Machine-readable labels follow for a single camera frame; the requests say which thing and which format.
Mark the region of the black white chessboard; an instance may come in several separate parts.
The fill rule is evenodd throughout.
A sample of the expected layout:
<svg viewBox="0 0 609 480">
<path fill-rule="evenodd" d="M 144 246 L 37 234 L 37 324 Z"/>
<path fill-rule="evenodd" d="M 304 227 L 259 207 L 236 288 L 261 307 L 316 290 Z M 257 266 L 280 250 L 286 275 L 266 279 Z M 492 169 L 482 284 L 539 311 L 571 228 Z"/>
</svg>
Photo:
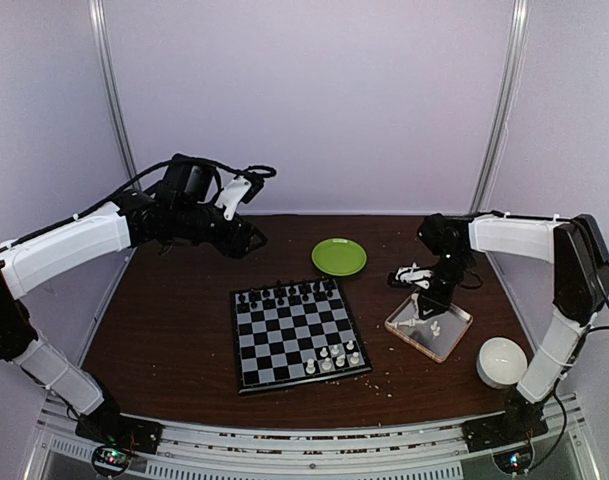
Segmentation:
<svg viewBox="0 0 609 480">
<path fill-rule="evenodd" d="M 240 395 L 259 394 L 296 386 L 337 381 L 372 371 L 372 362 L 361 338 L 341 283 L 336 278 L 300 282 L 278 282 L 259 288 L 233 291 L 229 295 L 233 352 Z M 345 350 L 353 340 L 355 350 Z M 332 355 L 330 347 L 340 352 Z M 323 371 L 320 350 L 327 348 L 333 362 Z M 360 362 L 349 357 L 358 352 Z M 337 367 L 335 358 L 346 357 Z M 316 361 L 316 373 L 305 372 L 309 358 Z"/>
</svg>

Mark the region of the white chess piece tall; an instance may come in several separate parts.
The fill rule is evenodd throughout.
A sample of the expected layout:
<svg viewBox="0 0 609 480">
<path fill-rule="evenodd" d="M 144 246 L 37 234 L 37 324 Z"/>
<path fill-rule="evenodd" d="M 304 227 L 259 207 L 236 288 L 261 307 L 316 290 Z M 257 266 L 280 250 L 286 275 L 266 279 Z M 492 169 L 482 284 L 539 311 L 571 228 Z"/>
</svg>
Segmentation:
<svg viewBox="0 0 609 480">
<path fill-rule="evenodd" d="M 305 372 L 308 375 L 313 375 L 316 373 L 316 361 L 313 358 L 309 358 L 306 362 Z"/>
</svg>

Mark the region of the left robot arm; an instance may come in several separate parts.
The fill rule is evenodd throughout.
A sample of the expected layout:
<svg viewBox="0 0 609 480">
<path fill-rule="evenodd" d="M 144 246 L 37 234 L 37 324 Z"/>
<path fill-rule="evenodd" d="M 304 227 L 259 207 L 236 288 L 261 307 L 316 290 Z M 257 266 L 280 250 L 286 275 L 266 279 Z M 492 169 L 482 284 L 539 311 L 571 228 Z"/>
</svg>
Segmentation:
<svg viewBox="0 0 609 480">
<path fill-rule="evenodd" d="M 160 171 L 146 189 L 136 180 Z M 119 186 L 80 213 L 0 244 L 0 360 L 18 366 L 65 400 L 107 444 L 128 433 L 120 408 L 100 382 L 73 365 L 30 322 L 23 300 L 39 287 L 91 261 L 148 242 L 209 244 L 241 259 L 267 239 L 237 212 L 275 177 L 275 168 L 233 168 L 176 154 Z"/>
</svg>

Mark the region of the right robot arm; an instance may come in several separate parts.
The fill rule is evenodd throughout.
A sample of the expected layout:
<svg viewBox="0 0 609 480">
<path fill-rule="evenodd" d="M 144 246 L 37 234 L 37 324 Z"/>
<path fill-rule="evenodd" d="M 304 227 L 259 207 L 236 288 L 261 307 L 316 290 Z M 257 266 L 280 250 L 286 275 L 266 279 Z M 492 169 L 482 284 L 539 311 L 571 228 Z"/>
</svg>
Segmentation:
<svg viewBox="0 0 609 480">
<path fill-rule="evenodd" d="M 519 314 L 539 316 L 526 323 L 539 345 L 516 390 L 532 405 L 545 401 L 609 304 L 609 250 L 596 218 L 432 214 L 417 236 L 437 259 L 417 298 L 421 319 L 447 311 L 475 254 L 507 266 L 502 280 Z"/>
</svg>

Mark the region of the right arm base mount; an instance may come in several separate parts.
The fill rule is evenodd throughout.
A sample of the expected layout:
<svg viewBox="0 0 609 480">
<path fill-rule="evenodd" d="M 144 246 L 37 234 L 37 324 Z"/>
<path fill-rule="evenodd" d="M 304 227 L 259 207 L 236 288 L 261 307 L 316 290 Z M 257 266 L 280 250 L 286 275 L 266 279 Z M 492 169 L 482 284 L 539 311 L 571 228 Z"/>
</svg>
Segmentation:
<svg viewBox="0 0 609 480">
<path fill-rule="evenodd" d="M 504 429 L 503 414 L 468 420 L 461 426 L 470 453 L 490 453 L 497 469 L 508 475 L 526 474 L 535 463 L 533 439 L 547 434 L 545 421 L 535 422 L 524 432 Z"/>
</svg>

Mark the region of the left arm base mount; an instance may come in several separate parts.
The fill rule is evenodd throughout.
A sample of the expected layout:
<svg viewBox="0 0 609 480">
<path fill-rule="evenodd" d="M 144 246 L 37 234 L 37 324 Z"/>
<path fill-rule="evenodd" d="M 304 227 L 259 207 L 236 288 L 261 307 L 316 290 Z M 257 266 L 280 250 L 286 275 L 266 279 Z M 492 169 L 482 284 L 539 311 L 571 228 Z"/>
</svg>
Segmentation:
<svg viewBox="0 0 609 480">
<path fill-rule="evenodd" d="M 141 454 L 155 454 L 163 426 L 159 422 L 121 416 L 116 433 L 104 433 L 88 418 L 77 421 L 75 434 L 97 443 L 90 456 L 93 470 L 104 478 L 124 474 Z"/>
</svg>

